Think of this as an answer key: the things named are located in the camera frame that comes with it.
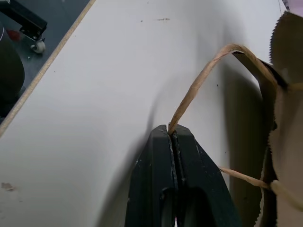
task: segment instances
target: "caster wheel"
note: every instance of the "caster wheel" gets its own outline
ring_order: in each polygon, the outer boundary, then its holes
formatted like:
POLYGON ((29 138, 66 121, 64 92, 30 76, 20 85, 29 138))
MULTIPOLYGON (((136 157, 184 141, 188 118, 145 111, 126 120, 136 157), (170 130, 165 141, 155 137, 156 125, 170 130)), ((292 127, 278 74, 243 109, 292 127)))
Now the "caster wheel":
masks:
POLYGON ((45 43, 42 40, 39 40, 35 45, 31 45, 30 48, 36 53, 43 53, 45 51, 45 43))

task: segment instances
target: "white tabletop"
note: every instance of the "white tabletop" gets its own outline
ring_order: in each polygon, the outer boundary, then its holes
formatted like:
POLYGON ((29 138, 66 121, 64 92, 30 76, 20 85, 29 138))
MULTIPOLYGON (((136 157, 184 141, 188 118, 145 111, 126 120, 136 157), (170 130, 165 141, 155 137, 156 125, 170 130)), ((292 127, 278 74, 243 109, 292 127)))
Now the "white tabletop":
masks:
MULTIPOLYGON (((0 139, 0 183, 16 190, 0 191, 0 226, 92 227, 128 157, 168 124, 205 64, 229 43, 268 61, 281 16, 278 0, 90 3, 2 126, 10 123, 0 139)), ((227 56, 180 124, 216 164, 237 165, 238 139, 238 151, 258 150, 260 101, 253 77, 227 56)))

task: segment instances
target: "black metal bracket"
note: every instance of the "black metal bracket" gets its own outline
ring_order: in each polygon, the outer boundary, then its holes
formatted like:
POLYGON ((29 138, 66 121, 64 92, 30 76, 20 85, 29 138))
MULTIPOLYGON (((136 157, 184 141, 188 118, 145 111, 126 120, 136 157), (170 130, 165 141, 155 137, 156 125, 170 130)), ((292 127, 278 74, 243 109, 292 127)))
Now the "black metal bracket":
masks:
POLYGON ((241 227, 217 165, 188 128, 155 128, 132 172, 125 227, 241 227))
POLYGON ((22 25, 20 31, 34 41, 46 30, 47 22, 16 0, 0 1, 0 12, 22 25))

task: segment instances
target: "white table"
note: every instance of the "white table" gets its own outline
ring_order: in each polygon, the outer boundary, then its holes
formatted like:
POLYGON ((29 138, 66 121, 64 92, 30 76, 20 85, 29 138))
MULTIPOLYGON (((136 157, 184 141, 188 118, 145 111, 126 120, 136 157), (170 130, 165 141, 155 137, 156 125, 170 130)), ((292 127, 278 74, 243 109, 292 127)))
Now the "white table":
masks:
MULTIPOLYGON (((89 6, 0 128, 0 183, 16 189, 0 192, 0 226, 92 227, 140 141, 168 124, 204 65, 228 43, 268 61, 281 16, 278 0, 89 6)), ((245 162, 241 149, 258 150, 260 100, 253 77, 227 56, 180 124, 216 164, 240 168, 234 156, 245 162)))

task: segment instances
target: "gray floor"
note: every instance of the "gray floor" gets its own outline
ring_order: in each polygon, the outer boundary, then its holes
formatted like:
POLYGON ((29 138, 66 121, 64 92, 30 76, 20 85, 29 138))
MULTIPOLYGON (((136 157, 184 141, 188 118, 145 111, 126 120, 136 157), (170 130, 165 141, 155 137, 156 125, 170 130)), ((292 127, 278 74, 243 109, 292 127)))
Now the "gray floor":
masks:
MULTIPOLYGON (((36 54, 31 51, 29 41, 26 38, 23 38, 20 42, 14 42, 14 46, 24 66, 25 87, 28 87, 35 78, 88 1, 89 0, 18 0, 19 3, 48 22, 47 29, 43 33, 46 45, 46 51, 43 54, 36 54)), ((0 13, 0 21, 5 29, 18 31, 21 28, 19 24, 2 13, 0 13)))

